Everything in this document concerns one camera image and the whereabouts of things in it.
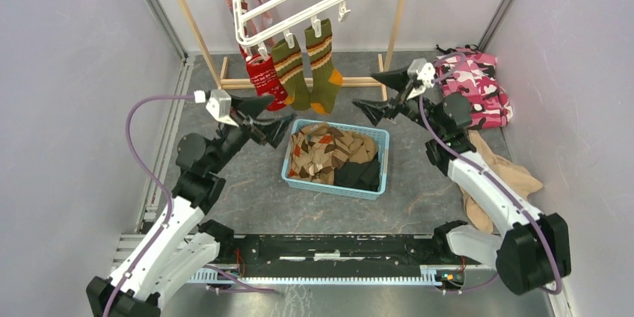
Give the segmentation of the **beige cloth on floor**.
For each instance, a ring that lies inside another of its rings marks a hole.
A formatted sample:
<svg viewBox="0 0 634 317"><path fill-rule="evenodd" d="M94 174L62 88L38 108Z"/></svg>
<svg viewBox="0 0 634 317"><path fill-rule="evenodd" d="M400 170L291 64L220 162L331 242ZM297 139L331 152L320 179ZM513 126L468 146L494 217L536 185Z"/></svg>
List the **beige cloth on floor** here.
<svg viewBox="0 0 634 317"><path fill-rule="evenodd" d="M491 170L524 200L526 200L530 194L543 188L543 183L534 178L525 167L494 153L478 131L470 130L469 140ZM463 196L464 211L470 222L478 230L486 233L494 233L494 225L488 213L480 207L466 190L461 186L459 189Z"/></svg>

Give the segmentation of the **light blue plastic basket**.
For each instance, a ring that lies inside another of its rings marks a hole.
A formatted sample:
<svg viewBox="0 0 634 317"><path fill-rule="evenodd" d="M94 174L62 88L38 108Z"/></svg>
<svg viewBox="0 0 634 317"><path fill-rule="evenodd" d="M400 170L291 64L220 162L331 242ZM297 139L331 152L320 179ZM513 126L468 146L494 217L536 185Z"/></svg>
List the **light blue plastic basket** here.
<svg viewBox="0 0 634 317"><path fill-rule="evenodd" d="M314 123L326 123L317 120L297 119L292 128L291 133L297 132L299 129ZM325 194L336 194L346 197L355 197L366 200L377 200L386 190L387 184L387 164L390 134L383 129L373 129L365 126L353 126L342 123L329 123L336 128L346 129L353 132L359 132L370 136L378 144L378 161L381 164L381 183L378 191L364 191L353 188L343 188L335 185L322 185L314 182L306 182L298 179L290 179L287 176L289 167L290 141L286 152L286 158L283 162L281 176L283 180L292 188L299 188L308 191L317 191Z"/></svg>

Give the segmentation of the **green striped sock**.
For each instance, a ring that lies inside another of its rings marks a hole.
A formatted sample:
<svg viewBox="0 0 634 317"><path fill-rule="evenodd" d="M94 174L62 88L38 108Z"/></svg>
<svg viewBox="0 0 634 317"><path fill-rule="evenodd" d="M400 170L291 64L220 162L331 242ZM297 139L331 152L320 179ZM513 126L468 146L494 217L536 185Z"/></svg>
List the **green striped sock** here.
<svg viewBox="0 0 634 317"><path fill-rule="evenodd" d="M280 40L271 50L272 60L287 94L283 102L296 111L306 111L310 108L310 90L304 79L302 51L295 35L290 37L293 47L286 40Z"/></svg>
<svg viewBox="0 0 634 317"><path fill-rule="evenodd" d="M330 114L343 84L342 74L332 59L332 25L329 19L320 22L321 35L316 36L313 27L304 31L306 49L313 74L310 106L318 114Z"/></svg>

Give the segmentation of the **red snowflake sock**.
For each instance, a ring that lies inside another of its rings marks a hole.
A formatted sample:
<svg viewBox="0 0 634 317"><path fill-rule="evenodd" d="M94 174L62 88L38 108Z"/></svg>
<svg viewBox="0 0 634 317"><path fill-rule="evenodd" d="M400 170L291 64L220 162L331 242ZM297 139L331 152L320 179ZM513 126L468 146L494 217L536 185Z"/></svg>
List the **red snowflake sock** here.
<svg viewBox="0 0 634 317"><path fill-rule="evenodd" d="M272 57L264 59L261 55L254 55L245 66L257 95L274 97L267 109L279 111L285 108L288 94L277 76Z"/></svg>

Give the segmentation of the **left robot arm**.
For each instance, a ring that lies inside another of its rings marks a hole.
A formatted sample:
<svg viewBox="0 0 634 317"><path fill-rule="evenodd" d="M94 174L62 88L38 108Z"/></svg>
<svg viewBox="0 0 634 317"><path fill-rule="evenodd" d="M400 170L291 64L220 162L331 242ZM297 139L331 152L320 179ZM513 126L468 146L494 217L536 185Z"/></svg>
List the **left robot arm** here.
<svg viewBox="0 0 634 317"><path fill-rule="evenodd" d="M218 122L213 139L189 134L179 142L176 164L180 175L173 190L168 190L142 162L131 143L135 112L148 102L160 100L202 104ZM162 190L166 205L131 254L108 277L94 277L89 282L86 293L94 316L160 316L170 299L204 265L233 257L233 230L204 218L226 184L218 174L242 147L249 141L278 147L297 117L290 113L260 118L273 100L271 95L239 97L215 89L190 95L150 96L132 107L125 127L129 150Z"/></svg>

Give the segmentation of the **black garment in basket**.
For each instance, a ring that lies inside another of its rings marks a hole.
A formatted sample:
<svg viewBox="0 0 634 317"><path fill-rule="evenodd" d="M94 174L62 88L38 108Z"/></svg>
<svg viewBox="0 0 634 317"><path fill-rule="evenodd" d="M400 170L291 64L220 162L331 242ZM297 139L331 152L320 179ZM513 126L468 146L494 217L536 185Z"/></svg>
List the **black garment in basket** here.
<svg viewBox="0 0 634 317"><path fill-rule="evenodd" d="M334 185L364 191L378 191L381 183L381 164L375 156L364 163L347 161L334 171Z"/></svg>

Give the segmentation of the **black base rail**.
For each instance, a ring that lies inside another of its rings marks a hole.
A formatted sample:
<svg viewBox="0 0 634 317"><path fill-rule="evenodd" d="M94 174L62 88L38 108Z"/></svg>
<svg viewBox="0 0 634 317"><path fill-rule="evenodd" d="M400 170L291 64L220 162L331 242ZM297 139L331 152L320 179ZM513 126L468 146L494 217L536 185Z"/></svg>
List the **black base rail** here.
<svg viewBox="0 0 634 317"><path fill-rule="evenodd" d="M442 252L430 235L247 234L222 245L212 264L243 277L418 277L421 268L476 261Z"/></svg>

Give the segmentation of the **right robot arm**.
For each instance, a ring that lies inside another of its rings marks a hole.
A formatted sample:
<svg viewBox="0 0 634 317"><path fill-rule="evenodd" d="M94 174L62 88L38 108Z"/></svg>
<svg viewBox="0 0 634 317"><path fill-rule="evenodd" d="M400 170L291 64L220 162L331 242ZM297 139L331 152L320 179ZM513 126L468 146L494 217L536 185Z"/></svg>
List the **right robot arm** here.
<svg viewBox="0 0 634 317"><path fill-rule="evenodd" d="M354 105L377 125L399 115L428 130L428 160L464 189L492 220L498 233L452 221L434 230L431 244L441 263L458 257L493 268L510 292L537 288L551 295L563 291L571 273L569 230L557 213L545 215L502 181L467 137L472 105L460 93L433 103L424 92L443 80L434 65L415 59L399 70L373 73L372 79L396 92L385 101L356 99Z"/></svg>

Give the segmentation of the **pink camouflage bag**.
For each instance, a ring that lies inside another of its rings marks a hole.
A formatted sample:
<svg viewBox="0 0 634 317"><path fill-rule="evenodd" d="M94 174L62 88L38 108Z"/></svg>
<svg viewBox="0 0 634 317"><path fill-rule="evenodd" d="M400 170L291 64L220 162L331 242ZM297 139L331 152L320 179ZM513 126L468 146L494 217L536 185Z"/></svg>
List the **pink camouflage bag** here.
<svg viewBox="0 0 634 317"><path fill-rule="evenodd" d="M436 50L440 55L434 66L438 76L452 74L440 82L444 96L460 93L472 105L471 129L493 129L506 126L513 117L508 94L496 80L497 58L484 53L477 45Z"/></svg>

